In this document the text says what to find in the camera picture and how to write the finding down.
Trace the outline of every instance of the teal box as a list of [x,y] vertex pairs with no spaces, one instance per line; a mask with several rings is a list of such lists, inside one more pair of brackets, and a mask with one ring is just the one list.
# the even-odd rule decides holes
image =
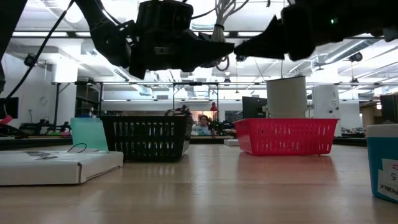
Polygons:
[[398,124],[368,126],[366,135],[372,193],[398,203]]
[[88,149],[108,151],[104,126],[99,118],[72,118],[71,127],[73,145],[85,143]]

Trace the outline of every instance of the black basket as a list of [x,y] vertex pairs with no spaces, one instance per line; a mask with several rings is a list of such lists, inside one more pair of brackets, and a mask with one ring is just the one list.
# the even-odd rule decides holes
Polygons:
[[125,161],[175,162],[189,147],[193,120],[189,116],[104,116],[109,151],[123,152]]

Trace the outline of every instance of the white box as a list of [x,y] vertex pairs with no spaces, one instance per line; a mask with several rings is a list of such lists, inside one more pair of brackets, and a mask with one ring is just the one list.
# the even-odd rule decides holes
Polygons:
[[237,139],[225,139],[224,145],[227,146],[239,146],[239,142]]
[[123,166],[123,153],[0,152],[0,185],[82,184]]

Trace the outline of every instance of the red object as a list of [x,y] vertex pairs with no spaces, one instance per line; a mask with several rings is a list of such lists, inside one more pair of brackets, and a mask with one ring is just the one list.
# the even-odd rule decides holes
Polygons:
[[212,103],[211,103],[210,111],[218,111],[218,108],[217,108],[217,105],[216,105],[215,102],[212,102]]
[[12,121],[12,116],[6,116],[4,119],[0,121],[1,124],[8,124]]
[[267,119],[236,121],[242,151],[255,156],[329,154],[337,119]]

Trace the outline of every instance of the sticker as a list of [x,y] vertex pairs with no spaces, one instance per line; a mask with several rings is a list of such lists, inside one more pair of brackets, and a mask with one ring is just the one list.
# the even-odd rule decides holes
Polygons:
[[381,159],[383,164],[383,170],[390,170],[392,172],[398,172],[398,161],[393,159]]
[[382,159],[383,181],[389,184],[398,185],[398,161],[392,159]]
[[385,179],[386,177],[384,176],[384,171],[379,170],[379,181],[377,183],[377,192],[398,201],[398,185],[390,184],[384,181]]

